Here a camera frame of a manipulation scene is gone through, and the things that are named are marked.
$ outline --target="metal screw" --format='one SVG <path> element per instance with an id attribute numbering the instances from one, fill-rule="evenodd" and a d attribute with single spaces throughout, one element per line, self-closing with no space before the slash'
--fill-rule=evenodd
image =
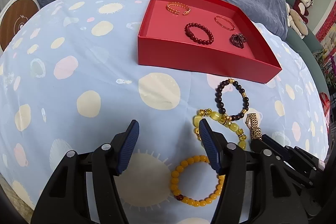
<path id="1" fill-rule="evenodd" d="M 71 157 L 73 157 L 74 155 L 75 155 L 74 150 L 70 150 L 70 151 L 68 151 L 68 153 L 67 153 L 67 157 L 68 157 L 68 158 L 71 158 Z"/>
<path id="2" fill-rule="evenodd" d="M 265 150 L 263 151 L 263 153 L 264 153 L 265 156 L 268 156 L 268 157 L 272 155 L 272 152 L 271 152 L 271 150 L 269 150 L 269 149 L 265 149 Z"/>
<path id="3" fill-rule="evenodd" d="M 101 146 L 102 150 L 109 150 L 111 148 L 111 145 L 109 143 L 105 143 Z"/>
<path id="4" fill-rule="evenodd" d="M 235 145 L 234 143 L 228 143 L 228 144 L 226 145 L 226 147 L 227 147 L 228 149 L 231 149 L 231 150 L 235 150 L 235 149 L 236 149 L 236 145 Z"/>

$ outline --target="polka dot tablecloth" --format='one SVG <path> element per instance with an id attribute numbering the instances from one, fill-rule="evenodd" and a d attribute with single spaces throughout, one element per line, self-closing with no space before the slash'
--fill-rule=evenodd
<path id="1" fill-rule="evenodd" d="M 130 224 L 210 223 L 217 200 L 198 208 L 178 202 L 169 189 L 170 172 L 181 160 L 205 154 L 192 119 L 200 108 L 216 110 L 215 88 L 227 77 L 139 66 L 137 33 L 148 2 L 57 0 L 6 48 L 0 59 L 0 172 L 30 207 L 68 150 L 94 151 L 136 119 L 134 154 L 115 178 Z M 324 159 L 325 119 L 305 63 L 262 24 L 256 26 L 283 70 L 266 85 L 237 79 L 250 98 L 248 112 L 281 145 Z M 232 85 L 222 98 L 229 114 L 241 110 L 241 95 Z M 237 123 L 249 142 L 244 122 Z M 218 122 L 209 124 L 238 142 Z M 183 195 L 200 200 L 217 183 L 209 165 L 197 164 L 181 174 L 179 186 Z M 94 207 L 91 215 L 98 221 Z"/>

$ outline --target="red open box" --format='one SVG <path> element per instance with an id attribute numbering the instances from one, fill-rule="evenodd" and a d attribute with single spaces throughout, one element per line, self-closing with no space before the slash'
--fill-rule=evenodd
<path id="1" fill-rule="evenodd" d="M 180 15 L 167 11 L 167 3 L 173 1 L 189 6 L 189 15 L 182 15 L 184 9 L 176 6 L 172 8 L 180 10 Z M 236 29 L 222 28 L 215 22 L 215 16 L 228 19 Z M 211 45 L 197 44 L 185 35 L 184 27 L 192 22 L 212 32 Z M 225 21 L 221 23 L 231 28 Z M 197 38 L 208 40 L 201 29 L 191 27 L 190 30 Z M 235 33 L 247 38 L 243 49 L 230 43 Z M 260 83 L 267 83 L 281 71 L 278 60 L 254 24 L 242 10 L 223 0 L 150 0 L 138 35 L 138 63 Z"/>

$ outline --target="green sofa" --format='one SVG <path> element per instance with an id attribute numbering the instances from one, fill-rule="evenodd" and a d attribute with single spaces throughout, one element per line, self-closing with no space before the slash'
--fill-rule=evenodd
<path id="1" fill-rule="evenodd" d="M 286 0 L 286 2 L 293 7 L 295 0 Z M 292 50 L 297 52 L 306 63 L 307 68 L 314 79 L 318 92 L 324 92 L 327 94 L 328 98 L 330 98 L 324 75 L 313 56 L 313 53 L 322 51 L 322 46 L 311 30 L 308 28 L 308 35 L 301 39 L 301 37 L 292 28 L 288 28 L 286 43 L 292 48 Z"/>

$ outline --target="red teddy bear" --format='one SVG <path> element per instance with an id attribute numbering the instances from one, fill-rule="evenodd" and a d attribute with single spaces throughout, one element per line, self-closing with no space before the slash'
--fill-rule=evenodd
<path id="1" fill-rule="evenodd" d="M 312 6 L 314 0 L 295 0 L 293 9 L 301 16 L 302 20 L 307 24 L 309 15 L 307 8 Z"/>

